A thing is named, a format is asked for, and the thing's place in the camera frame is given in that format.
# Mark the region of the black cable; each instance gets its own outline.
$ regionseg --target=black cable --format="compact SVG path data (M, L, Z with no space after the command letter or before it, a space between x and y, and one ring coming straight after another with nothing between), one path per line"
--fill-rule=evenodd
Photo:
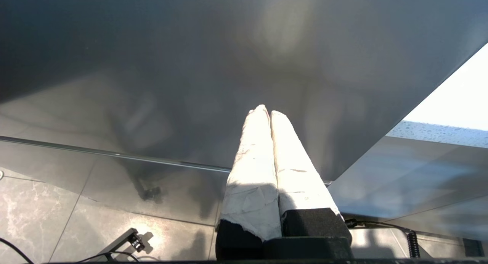
M417 242L417 233L408 228L400 227L393 224L388 224L384 222L376 222L376 221L357 221L356 219L348 219L344 221L348 228L354 228L358 224L373 224L373 225L380 225L380 226L388 226L397 228L404 233L406 233L406 241L408 242L408 252L410 253L410 258L420 258L420 249L419 243Z
M19 250L19 248L17 248L14 244L10 243L9 241L3 239L3 238L0 238L0 241L4 244L6 244L7 246L11 247L12 249L14 249L14 251L16 251L21 257L23 257L23 259L25 259L29 264L34 264L32 262L31 259L29 259L29 257L27 257L21 250Z
M87 259L83 259L81 261L78 261L77 263L85 262L85 261L90 260L90 259L93 259L95 257L107 256L107 255L112 255L112 254L124 254L124 255L128 255L129 257L132 257L132 259L134 259L136 262L139 262L139 260L136 257L134 257L131 253L113 251L113 252L102 253L102 254L98 254L98 255L92 256L92 257L88 257Z

